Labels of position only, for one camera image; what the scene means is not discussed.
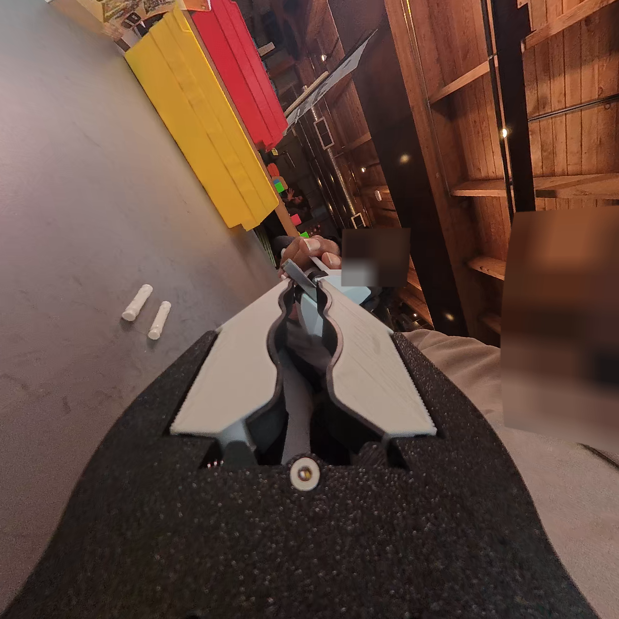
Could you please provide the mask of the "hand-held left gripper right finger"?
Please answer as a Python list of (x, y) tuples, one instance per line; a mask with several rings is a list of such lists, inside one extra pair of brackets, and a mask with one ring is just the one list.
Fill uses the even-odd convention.
[(322, 343), (330, 354), (326, 382), (344, 425), (384, 445), (433, 437), (437, 428), (394, 342), (394, 332), (327, 280), (317, 283)]

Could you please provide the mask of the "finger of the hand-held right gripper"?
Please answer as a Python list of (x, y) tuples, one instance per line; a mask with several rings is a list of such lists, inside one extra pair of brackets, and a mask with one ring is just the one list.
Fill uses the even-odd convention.
[(296, 307), (298, 321), (304, 331), (312, 337), (322, 337), (323, 318), (318, 309), (318, 291), (308, 293), (305, 289), (296, 289)]
[(341, 294), (346, 296), (350, 301), (361, 305), (368, 298), (370, 298), (372, 291), (366, 286), (350, 286), (344, 285), (342, 282), (342, 270), (328, 269), (326, 272), (322, 271), (319, 274), (320, 279), (326, 279), (331, 287), (338, 290)]

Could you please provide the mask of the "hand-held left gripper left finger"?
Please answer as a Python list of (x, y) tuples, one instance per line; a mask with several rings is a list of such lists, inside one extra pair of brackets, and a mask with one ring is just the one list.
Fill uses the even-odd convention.
[(218, 330), (170, 426), (171, 435), (245, 443), (260, 455), (287, 426), (279, 349), (293, 283), (282, 280)]

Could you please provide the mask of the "short white rod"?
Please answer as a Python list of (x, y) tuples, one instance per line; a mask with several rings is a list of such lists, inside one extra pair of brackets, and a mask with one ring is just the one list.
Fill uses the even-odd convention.
[(151, 341), (159, 340), (162, 335), (163, 328), (166, 320), (172, 308), (172, 304), (169, 301), (163, 301), (153, 319), (152, 325), (148, 331), (147, 337)]
[(145, 302), (149, 299), (153, 291), (150, 284), (143, 284), (137, 291), (134, 298), (122, 312), (121, 317), (124, 321), (133, 322), (140, 314)]

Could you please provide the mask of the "yellow plastic bin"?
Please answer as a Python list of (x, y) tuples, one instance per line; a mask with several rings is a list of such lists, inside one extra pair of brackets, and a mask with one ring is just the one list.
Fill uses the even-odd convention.
[(225, 224), (261, 224), (280, 199), (181, 9), (125, 59)]

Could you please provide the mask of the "grey desk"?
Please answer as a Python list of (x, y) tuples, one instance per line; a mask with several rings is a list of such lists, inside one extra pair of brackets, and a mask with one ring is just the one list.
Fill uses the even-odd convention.
[(46, 1), (1, 1), (2, 610), (128, 405), (275, 281), (112, 40)]

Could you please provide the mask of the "person's right hand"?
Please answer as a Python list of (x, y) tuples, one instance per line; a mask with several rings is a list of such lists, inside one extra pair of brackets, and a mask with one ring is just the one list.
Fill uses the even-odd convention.
[(293, 237), (291, 243), (281, 252), (279, 277), (287, 277), (283, 270), (283, 264), (287, 260), (292, 260), (301, 270), (306, 271), (314, 262), (312, 258), (317, 258), (330, 270), (340, 270), (342, 268), (342, 257), (340, 245), (332, 238), (324, 238), (319, 235), (306, 237)]

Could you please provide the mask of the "white hanging sign board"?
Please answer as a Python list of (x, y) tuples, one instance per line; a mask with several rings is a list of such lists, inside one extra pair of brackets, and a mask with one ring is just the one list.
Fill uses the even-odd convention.
[(351, 74), (378, 28), (373, 29), (360, 43), (338, 63), (333, 72), (323, 72), (284, 112), (287, 128), (290, 129), (307, 111), (324, 97), (330, 89)]

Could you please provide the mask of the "person's brown clothing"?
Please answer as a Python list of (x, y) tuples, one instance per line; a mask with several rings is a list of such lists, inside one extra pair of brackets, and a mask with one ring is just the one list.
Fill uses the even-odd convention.
[(576, 585), (600, 618), (618, 618), (618, 468), (580, 444), (505, 426), (499, 348), (435, 330), (405, 336), (492, 425)]

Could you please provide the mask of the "building set cardboard box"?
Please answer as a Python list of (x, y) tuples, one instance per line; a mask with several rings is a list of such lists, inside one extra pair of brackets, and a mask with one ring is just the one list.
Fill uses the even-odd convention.
[(221, 76), (252, 142), (269, 151), (287, 120), (238, 5), (233, 1), (53, 1), (58, 11), (127, 50), (129, 33), (173, 9), (191, 20)]

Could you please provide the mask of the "wooden wall shelves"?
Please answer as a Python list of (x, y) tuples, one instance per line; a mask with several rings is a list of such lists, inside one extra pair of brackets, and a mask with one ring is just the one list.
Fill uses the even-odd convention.
[(516, 200), (506, 89), (538, 211), (618, 205), (618, 1), (424, 1), (415, 18), (449, 205), (467, 223), (470, 332), (499, 345)]

